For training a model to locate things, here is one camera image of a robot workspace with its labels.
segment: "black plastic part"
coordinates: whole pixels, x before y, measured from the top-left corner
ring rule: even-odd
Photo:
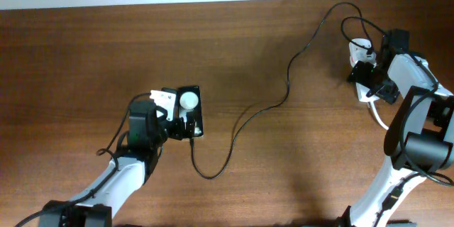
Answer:
[[[387,72],[377,69],[369,62],[358,61],[347,78],[347,82],[359,83],[369,89],[367,97],[378,96],[393,104],[399,96],[397,85],[388,78]]]
[[[427,89],[418,87],[410,88],[399,110],[397,111],[396,116],[392,120],[386,136],[384,137],[384,153],[391,157],[393,167],[396,170],[400,170],[402,167],[411,169],[411,166],[406,161],[405,155],[401,154],[399,144],[400,130],[404,122],[405,115],[408,113],[414,102],[415,96],[421,96],[427,92]],[[444,141],[448,126],[450,124],[449,121],[444,119],[450,120],[450,117],[452,116],[453,105],[449,104],[452,99],[448,98],[443,100],[437,98],[437,101],[445,101],[446,104],[439,104],[451,107],[448,111],[450,112],[450,115],[448,114],[446,116],[446,114],[444,114],[444,116],[439,116],[438,114],[443,114],[443,111],[435,109],[438,108],[438,104],[432,103],[428,109],[423,109],[422,106],[418,106],[411,113],[412,116],[417,117],[411,118],[411,121],[407,121],[407,123],[405,123],[406,127],[402,127],[405,128],[406,131],[409,131],[404,141],[407,156],[411,158],[415,164],[427,172],[435,172],[438,169],[445,169],[453,164],[453,144],[449,141]],[[441,131],[437,132],[423,128],[423,123],[426,121],[427,116],[438,120],[438,123],[436,124],[441,125]]]
[[[194,137],[201,137],[204,135],[204,123],[202,120],[202,114],[201,114],[201,97],[200,97],[200,87],[197,85],[194,86],[186,86],[186,87],[180,87],[177,89],[178,95],[177,98],[179,99],[181,95],[185,92],[194,92],[197,97],[199,98],[199,103],[194,107],[194,109],[190,112],[187,113],[188,121],[190,125],[197,126],[199,128],[200,133],[194,134],[194,126],[189,126],[187,127],[187,132],[184,135],[184,138],[194,138]]]
[[[183,118],[174,118],[167,124],[167,135],[171,139],[182,140],[185,137],[185,130]]]
[[[383,36],[377,66],[358,61],[347,78],[348,82],[356,82],[369,89],[366,96],[376,95],[389,104],[393,104],[399,96],[397,85],[388,77],[388,69],[397,54],[409,51],[409,31],[394,29]]]
[[[43,209],[65,204],[66,201],[49,201]],[[112,208],[104,205],[71,206],[52,211],[40,217],[39,227],[112,227]]]
[[[352,227],[352,223],[350,222],[350,207],[348,206],[342,216],[336,219],[334,227]]]
[[[123,227],[141,227],[141,226],[123,226]],[[321,225],[310,225],[301,227],[332,227],[332,226],[321,226]],[[388,223],[386,227],[417,227],[416,223]]]
[[[156,111],[164,113],[158,118]],[[134,157],[145,163],[145,180],[156,168],[158,149],[167,140],[165,126],[167,111],[156,106],[153,101],[135,101],[130,105],[128,145],[117,147],[116,154],[123,157]]]
[[[397,186],[393,188],[393,190],[388,194],[388,196],[382,202],[382,211],[385,212],[386,210],[392,209],[392,207],[397,203],[399,197],[404,192],[404,188]]]

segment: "white plastic part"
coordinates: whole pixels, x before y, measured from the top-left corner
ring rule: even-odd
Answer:
[[[194,135],[200,135],[200,133],[201,133],[200,128],[196,126],[196,127],[194,128]]]
[[[120,157],[118,159],[118,171],[103,185],[103,187],[94,195],[82,203],[80,206],[93,206],[103,204],[112,208],[112,218],[121,208],[127,198],[137,189],[141,188],[145,181],[145,164],[131,157]],[[91,189],[95,188],[111,171],[115,168],[115,162],[111,160],[106,170],[80,194],[72,197],[73,201],[83,197]]]
[[[424,67],[428,69],[426,60],[416,57],[420,60]],[[433,83],[427,74],[412,60],[408,54],[400,54],[394,56],[391,65],[388,69],[389,78],[397,85],[400,94],[405,98],[410,90],[410,87],[415,85],[425,89],[432,89]],[[440,96],[450,96],[452,93],[443,88],[441,84],[438,85],[436,94]]]
[[[382,209],[382,202],[388,194],[402,182],[402,179],[414,174],[414,171],[402,168],[395,170],[391,158],[386,156],[383,166],[375,177],[366,193],[350,208],[350,222],[356,227],[373,227],[377,214]],[[418,184],[424,182],[425,177],[415,177],[404,185],[404,192],[399,197],[392,209],[383,212],[377,227],[385,227],[391,215],[396,211],[405,197]]]
[[[169,92],[162,92],[162,91],[151,91],[150,98],[154,100],[157,106],[161,106],[165,110],[167,110],[167,120],[173,120],[173,111],[175,109],[175,101],[177,100],[177,95],[172,94]],[[156,111],[156,117],[163,116],[164,113],[160,111]]]
[[[185,92],[179,98],[179,104],[186,110],[194,109],[199,103],[199,97],[194,92]]]
[[[389,127],[384,124],[384,122],[382,121],[382,119],[380,118],[380,116],[378,115],[377,113],[377,109],[375,108],[375,104],[374,102],[369,102],[368,103],[370,108],[372,109],[372,112],[374,113],[374,117],[375,117],[375,120],[377,120],[377,122],[381,125],[381,127],[383,127],[385,130],[389,130]]]
[[[380,99],[378,96],[372,95],[372,96],[366,96],[366,94],[369,92],[369,89],[366,86],[363,86],[359,83],[356,84],[356,92],[358,93],[358,100],[360,102],[374,102]]]
[[[370,41],[368,39],[355,38],[352,41],[366,48],[370,48],[371,46]],[[352,43],[348,44],[348,48],[350,49],[350,64],[352,65],[352,67],[354,67],[358,61],[369,62],[375,65],[376,63],[375,52],[368,55],[366,49],[358,47]]]
[[[362,45],[366,48],[369,48],[371,46],[370,41],[368,39],[362,39],[362,38],[356,38],[352,40],[353,42]],[[369,62],[373,65],[376,64],[375,60],[375,52],[373,52],[371,55],[367,54],[367,50],[360,48],[352,43],[348,44],[348,48],[350,50],[350,65],[354,67],[358,61],[363,61],[363,62]],[[358,93],[358,100],[361,102],[371,102],[371,101],[376,101],[378,100],[378,96],[371,96],[367,97],[366,94],[369,91],[369,89],[361,84],[356,84],[356,92]]]

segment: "white robotic arm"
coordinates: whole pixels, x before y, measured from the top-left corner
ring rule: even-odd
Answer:
[[[424,72],[417,65],[415,59],[426,68],[428,73]],[[443,98],[453,95],[440,84],[433,83],[433,77],[429,77],[431,72],[428,70],[427,61],[420,57],[415,57],[415,59],[409,54],[404,53],[394,55],[389,66],[386,66],[385,64],[385,67],[387,67],[387,76],[395,83],[395,86],[397,86],[402,97],[406,99],[402,104],[406,109],[421,97],[421,95],[412,94],[407,98],[409,92],[412,91],[413,93],[415,88],[430,91],[434,87],[438,87],[434,93],[435,95]],[[451,117],[448,116],[449,119],[447,124],[445,123],[444,139],[441,143],[438,143],[438,141],[432,138],[426,139],[425,136],[426,134],[433,135],[429,131],[423,129],[423,124],[428,116],[433,101],[433,97],[428,97],[418,103],[416,108],[409,114],[406,123],[400,122],[406,109],[399,110],[393,124],[390,126],[390,130],[387,132],[387,137],[385,138],[385,152],[387,155],[385,156],[382,168],[363,197],[347,209],[344,216],[338,219],[336,226],[385,227],[389,218],[403,202],[405,197],[418,184],[426,180],[425,177],[422,177],[420,173],[412,169],[411,165],[408,165],[407,162],[405,162],[406,156],[404,155],[404,157],[400,153],[401,150],[397,146],[398,142],[396,141],[400,139],[398,136],[400,128],[404,129],[404,135],[407,138],[406,148],[409,146],[414,146],[414,148],[419,147],[418,150],[420,150],[420,152],[413,153],[417,157],[420,157],[419,163],[425,165],[430,171],[435,172],[438,168],[446,168],[452,164],[453,156],[450,152],[452,150],[452,132],[454,127],[449,125],[450,123],[454,123],[451,122],[453,118],[452,109],[450,110]],[[412,140],[412,144],[408,144],[408,141],[410,141],[409,139],[413,137],[416,138]],[[433,163],[429,159],[430,156],[427,157],[427,155],[424,155],[425,153],[430,153],[432,150],[431,147],[437,148],[437,153],[445,152],[445,154],[440,153],[443,163]]]
[[[138,96],[145,95],[152,100],[135,101]],[[203,135],[198,86],[178,90],[164,88],[138,96],[128,105],[129,131],[118,137],[116,152],[109,151],[112,155],[109,166],[89,187],[69,201],[46,204],[40,227],[68,224],[111,226],[111,219],[128,197],[147,182],[162,153],[162,144],[168,138],[181,140]],[[124,138],[127,138],[127,145],[122,145]],[[107,151],[110,146],[101,150]]]

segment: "wooden table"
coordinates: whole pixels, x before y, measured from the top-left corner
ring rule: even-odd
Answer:
[[[454,0],[271,0],[0,11],[0,214],[12,226],[51,199],[81,192],[105,169],[97,157],[128,100],[161,87],[201,87],[203,172],[223,164],[233,127],[285,93],[286,67],[336,2],[411,31],[442,85],[454,90]],[[240,134],[214,181],[191,166],[187,141],[168,140],[152,177],[115,224],[272,226],[340,216],[380,168],[385,131],[345,81],[351,66],[337,8],[293,64],[280,108]],[[363,37],[359,23],[348,33]],[[376,45],[380,35],[369,28]],[[390,123],[400,102],[379,103]],[[454,167],[446,173],[454,175]],[[417,187],[393,219],[454,222],[454,189]]]

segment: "wire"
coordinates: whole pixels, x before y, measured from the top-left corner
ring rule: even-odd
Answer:
[[[361,19],[361,25],[362,25],[362,29],[364,30],[364,33],[367,37],[367,39],[370,41],[370,48],[366,48],[365,46],[362,46],[362,45],[358,45],[357,43],[353,42],[352,40],[349,40],[351,43],[353,43],[354,45],[362,48],[362,49],[366,49],[366,50],[371,50],[373,51],[373,45],[372,45],[372,40],[370,39],[370,36],[369,34],[367,33],[366,31],[366,28],[364,27],[364,22],[366,23],[369,23],[370,25],[372,25],[374,28],[378,29],[380,32],[382,32],[383,30],[381,28],[378,28],[375,24],[373,24],[372,22],[364,19],[362,17],[362,13],[361,13],[361,10],[359,7],[357,7],[355,4],[352,4],[352,3],[349,3],[349,2],[340,2],[340,3],[337,3],[335,5],[333,5],[325,14],[325,16],[323,17],[323,19],[321,20],[318,28],[315,30],[314,34],[312,35],[311,39],[309,40],[309,42],[303,47],[302,50],[300,50],[299,52],[297,52],[292,58],[291,60],[289,61],[289,64],[287,65],[287,92],[285,93],[284,95],[284,98],[281,100],[281,102],[279,102],[278,104],[275,104],[275,105],[272,105],[272,106],[268,106],[267,108],[264,108],[260,111],[258,111],[257,113],[254,113],[254,115],[252,115],[247,121],[245,121],[245,123],[236,131],[236,134],[234,135],[233,137],[233,140],[232,140],[232,143],[231,143],[231,146],[230,146],[230,150],[228,151],[228,155],[227,155],[227,158],[226,158],[226,161],[224,162],[222,168],[215,174],[215,175],[212,175],[212,176],[207,176],[207,175],[204,175],[202,174],[200,171],[199,171],[199,168],[197,167],[196,163],[195,163],[195,160],[194,160],[194,139],[190,138],[189,139],[189,144],[191,146],[191,160],[192,160],[192,165],[194,166],[194,169],[196,170],[197,174],[199,174],[201,177],[203,177],[204,179],[208,179],[208,180],[211,180],[211,179],[215,179],[217,178],[219,175],[221,175],[223,173],[223,171],[226,169],[229,161],[230,161],[230,158],[232,156],[232,152],[233,152],[233,147],[235,146],[235,142],[236,142],[236,139],[238,138],[238,134],[247,126],[247,124],[253,120],[255,117],[259,116],[260,114],[263,114],[265,113],[266,111],[270,110],[270,109],[273,109],[273,108],[277,108],[279,106],[281,106],[286,100],[287,98],[289,97],[289,94],[290,94],[290,67],[292,66],[292,63],[293,61],[296,60],[296,58],[298,56],[300,56],[312,43],[312,41],[314,40],[314,38],[317,36],[320,28],[322,27],[322,25],[325,23],[325,20],[328,18],[329,14],[332,12],[332,10],[334,10],[335,7],[337,6],[340,6],[340,5],[343,5],[343,4],[346,4],[346,5],[350,5],[350,6],[353,6],[359,13],[360,17],[356,17],[356,18],[360,18]]]
[[[110,150],[106,149],[106,148],[99,149],[98,152],[99,151],[102,151],[103,153],[108,153],[112,157],[113,161],[115,162],[115,168],[113,168],[112,171],[95,188],[91,189],[87,194],[85,194],[84,196],[80,197],[79,199],[76,199],[74,201],[66,201],[64,204],[60,204],[58,206],[54,206],[54,207],[49,208],[49,209],[43,209],[43,210],[40,210],[40,211],[38,211],[38,212],[36,212],[34,214],[31,214],[30,216],[25,217],[22,221],[20,221],[18,224],[16,224],[16,227],[24,226],[29,221],[31,221],[31,220],[39,217],[39,216],[42,216],[43,214],[48,214],[50,212],[64,210],[64,209],[66,209],[66,208],[68,208],[70,206],[74,206],[74,205],[76,205],[78,203],[86,201],[90,197],[93,197],[99,191],[99,189],[101,189],[101,187],[103,185],[105,185],[106,182],[115,174],[115,172],[118,171],[118,159],[114,155],[114,153],[111,152]]]
[[[343,24],[344,24],[347,20],[349,20],[349,19],[358,19],[358,20],[361,21],[362,24],[364,24],[363,22],[366,22],[367,24],[371,25],[373,28],[375,28],[376,30],[378,30],[381,34],[383,34],[383,35],[385,35],[385,36],[389,36],[389,34],[386,33],[386,32],[385,32],[383,29],[381,29],[379,26],[375,25],[372,21],[369,21],[369,20],[363,18],[362,16],[360,16],[360,17],[357,17],[357,16],[350,16],[350,17],[344,18],[344,19],[342,20],[342,22],[340,23],[340,31],[341,31],[343,37],[344,37],[345,39],[347,39],[347,41],[349,41],[350,43],[352,43],[352,44],[354,44],[354,45],[356,45],[356,46],[359,46],[359,47],[361,47],[361,48],[363,48],[363,49],[366,49],[366,50],[367,50],[367,48],[365,48],[364,46],[358,45],[357,43],[353,42],[352,39],[350,39],[350,38],[345,34],[345,31],[343,30]]]
[[[384,213],[384,210],[380,210],[380,212],[378,212],[377,214],[377,220],[375,220],[375,223],[374,223],[374,226],[373,227],[377,227],[378,226],[378,223],[380,222],[380,219],[382,218],[383,216],[383,213]]]
[[[375,108],[374,102],[371,101],[371,102],[369,102],[368,104],[369,104],[370,108],[372,109],[372,112],[373,112],[373,114],[374,114],[374,116],[375,116],[375,120],[377,120],[378,124],[380,124],[381,127],[383,127],[385,130],[389,130],[389,127],[388,127],[386,124],[384,124],[384,122],[382,121],[382,119],[381,119],[380,116],[378,115],[377,109]]]

